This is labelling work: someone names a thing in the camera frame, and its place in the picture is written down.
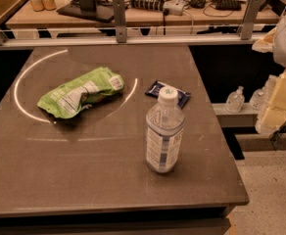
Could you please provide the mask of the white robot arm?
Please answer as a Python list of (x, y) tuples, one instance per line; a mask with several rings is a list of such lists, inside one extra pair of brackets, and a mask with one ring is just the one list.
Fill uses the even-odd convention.
[(279, 76), (270, 78), (264, 86), (264, 98), (255, 129), (259, 134), (271, 134), (286, 122), (286, 16), (277, 27), (253, 44), (258, 52), (272, 52), (274, 62), (285, 68)]

